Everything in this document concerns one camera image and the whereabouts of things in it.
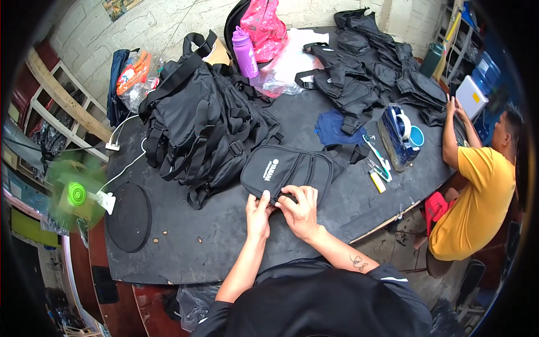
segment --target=concrete wall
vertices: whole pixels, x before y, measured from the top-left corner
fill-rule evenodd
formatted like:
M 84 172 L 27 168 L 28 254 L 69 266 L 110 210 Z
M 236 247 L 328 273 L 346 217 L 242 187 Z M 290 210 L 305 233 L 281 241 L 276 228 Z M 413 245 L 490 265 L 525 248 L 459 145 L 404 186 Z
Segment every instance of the concrete wall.
M 116 22 L 102 0 L 75 0 L 54 28 L 51 44 L 86 89 L 105 105 L 112 54 L 144 48 L 163 60 L 178 59 L 183 37 L 212 29 L 222 37 L 238 0 L 144 0 Z M 333 14 L 368 6 L 378 26 L 424 57 L 446 0 L 281 0 L 279 18 L 288 28 L 332 26 Z

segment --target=pink backpack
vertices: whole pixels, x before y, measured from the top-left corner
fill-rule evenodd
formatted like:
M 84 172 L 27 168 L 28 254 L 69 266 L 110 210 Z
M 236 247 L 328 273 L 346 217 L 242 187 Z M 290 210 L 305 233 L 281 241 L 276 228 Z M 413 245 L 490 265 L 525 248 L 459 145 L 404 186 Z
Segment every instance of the pink backpack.
M 254 57 L 259 63 L 272 60 L 285 46 L 286 25 L 275 11 L 279 0 L 251 0 L 240 21 L 240 27 L 251 37 Z

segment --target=hand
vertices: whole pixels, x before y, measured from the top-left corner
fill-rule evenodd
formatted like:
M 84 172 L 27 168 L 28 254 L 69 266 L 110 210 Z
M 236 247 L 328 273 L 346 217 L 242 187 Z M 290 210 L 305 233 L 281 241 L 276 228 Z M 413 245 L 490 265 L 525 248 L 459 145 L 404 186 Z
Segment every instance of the hand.
M 276 209 L 270 205 L 270 191 L 264 191 L 262 199 L 257 200 L 249 194 L 245 213 L 247 214 L 247 238 L 267 239 L 270 236 L 270 214 Z
M 286 222 L 292 232 L 303 241 L 312 238 L 320 225 L 316 223 L 316 199 L 318 190 L 310 186 L 288 185 L 281 189 L 283 193 L 291 193 L 296 197 L 296 204 L 286 196 L 280 196 L 275 206 L 282 210 Z
M 468 115 L 466 114 L 466 112 L 464 111 L 464 108 L 462 107 L 462 105 L 460 105 L 460 102 L 456 97 L 455 97 L 455 112 L 457 114 L 457 117 L 461 121 L 464 122 L 468 119 Z
M 455 115 L 455 96 L 449 98 L 449 94 L 446 94 L 447 96 L 447 115 L 453 118 Z

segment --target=poster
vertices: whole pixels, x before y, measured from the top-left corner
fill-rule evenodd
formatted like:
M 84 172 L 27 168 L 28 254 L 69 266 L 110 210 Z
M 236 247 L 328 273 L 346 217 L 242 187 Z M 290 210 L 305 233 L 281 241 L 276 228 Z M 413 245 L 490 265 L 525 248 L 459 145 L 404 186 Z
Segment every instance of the poster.
M 141 3 L 142 0 L 105 0 L 103 7 L 112 22 L 118 20 L 128 10 Z

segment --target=green bottle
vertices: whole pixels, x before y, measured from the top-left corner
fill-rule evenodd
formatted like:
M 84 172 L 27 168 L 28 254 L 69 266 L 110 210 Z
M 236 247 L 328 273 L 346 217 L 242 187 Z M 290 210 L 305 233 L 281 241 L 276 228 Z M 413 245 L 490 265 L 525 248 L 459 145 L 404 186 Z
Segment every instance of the green bottle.
M 421 63 L 419 72 L 430 78 L 434 73 L 434 70 L 436 70 L 438 63 L 440 62 L 443 51 L 444 47 L 441 44 L 431 43 L 429 45 L 429 51 L 427 52 L 427 56 L 425 56 L 423 63 Z

